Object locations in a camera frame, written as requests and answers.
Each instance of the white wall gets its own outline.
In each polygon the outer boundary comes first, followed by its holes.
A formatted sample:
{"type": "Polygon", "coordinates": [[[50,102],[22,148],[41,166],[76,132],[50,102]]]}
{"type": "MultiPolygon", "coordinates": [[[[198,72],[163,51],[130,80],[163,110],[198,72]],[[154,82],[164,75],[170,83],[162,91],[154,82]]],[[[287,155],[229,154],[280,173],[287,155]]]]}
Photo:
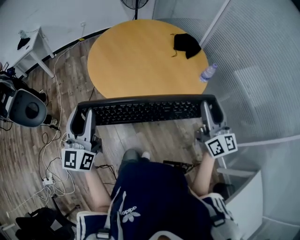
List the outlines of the white wall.
{"type": "MultiPolygon", "coordinates": [[[[139,10],[138,18],[152,19],[155,0],[139,10]]],[[[81,22],[86,22],[84,36],[132,20],[135,11],[120,0],[7,0],[0,7],[0,62],[16,51],[19,30],[32,31],[39,26],[52,51],[79,39],[81,22]]],[[[47,54],[41,51],[40,57],[47,54]]],[[[26,69],[34,62],[22,62],[26,69]]]]}

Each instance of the plastic water bottle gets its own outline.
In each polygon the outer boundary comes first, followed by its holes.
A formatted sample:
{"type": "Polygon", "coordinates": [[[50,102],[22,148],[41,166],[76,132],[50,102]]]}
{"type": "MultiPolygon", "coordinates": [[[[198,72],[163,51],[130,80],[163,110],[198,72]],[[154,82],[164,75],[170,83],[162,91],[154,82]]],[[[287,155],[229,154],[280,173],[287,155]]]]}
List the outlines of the plastic water bottle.
{"type": "Polygon", "coordinates": [[[206,83],[211,77],[214,75],[217,69],[217,64],[214,63],[213,65],[206,68],[200,75],[200,81],[206,83]]]}

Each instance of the white side table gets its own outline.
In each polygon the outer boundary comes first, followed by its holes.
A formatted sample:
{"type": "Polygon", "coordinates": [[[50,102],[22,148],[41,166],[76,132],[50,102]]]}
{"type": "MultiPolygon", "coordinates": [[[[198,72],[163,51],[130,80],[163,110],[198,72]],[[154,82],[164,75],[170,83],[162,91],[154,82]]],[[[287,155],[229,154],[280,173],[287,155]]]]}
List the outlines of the white side table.
{"type": "Polygon", "coordinates": [[[30,41],[23,46],[20,50],[17,50],[17,46],[15,47],[15,50],[10,52],[10,54],[7,56],[7,62],[9,63],[9,67],[15,67],[18,69],[24,77],[27,77],[27,74],[25,71],[20,67],[20,61],[30,55],[38,65],[41,66],[41,68],[51,77],[54,77],[53,72],[46,66],[46,64],[38,57],[38,55],[35,52],[35,44],[37,41],[37,38],[41,38],[43,42],[43,47],[47,51],[47,53],[51,56],[51,58],[54,58],[54,54],[51,51],[49,45],[45,41],[45,39],[42,38],[41,35],[41,29],[39,28],[36,32],[34,32],[30,36],[30,41]]]}

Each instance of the yellow table top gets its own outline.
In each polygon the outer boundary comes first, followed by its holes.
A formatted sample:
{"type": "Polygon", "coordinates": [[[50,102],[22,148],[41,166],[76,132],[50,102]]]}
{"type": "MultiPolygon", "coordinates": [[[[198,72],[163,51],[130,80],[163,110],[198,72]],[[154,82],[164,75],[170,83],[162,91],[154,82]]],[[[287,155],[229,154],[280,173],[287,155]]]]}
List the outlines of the yellow table top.
{"type": "Polygon", "coordinates": [[[93,44],[88,72],[96,89],[106,98],[166,94],[202,94],[200,82],[208,66],[203,50],[187,59],[175,54],[174,35],[185,33],[156,20],[120,23],[104,32],[93,44]]]}

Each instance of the person's arm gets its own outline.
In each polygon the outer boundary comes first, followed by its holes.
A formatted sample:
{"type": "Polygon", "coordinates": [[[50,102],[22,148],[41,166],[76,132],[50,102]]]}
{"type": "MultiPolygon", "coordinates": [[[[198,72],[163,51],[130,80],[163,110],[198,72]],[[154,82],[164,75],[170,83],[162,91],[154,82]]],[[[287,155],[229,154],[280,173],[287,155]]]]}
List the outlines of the person's arm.
{"type": "Polygon", "coordinates": [[[208,152],[205,152],[192,185],[192,190],[199,197],[208,194],[214,164],[215,159],[213,159],[208,152]]]}
{"type": "Polygon", "coordinates": [[[90,189],[90,195],[94,202],[94,210],[97,212],[108,212],[111,204],[111,197],[109,196],[94,166],[92,166],[90,172],[85,173],[85,178],[90,189]]]}

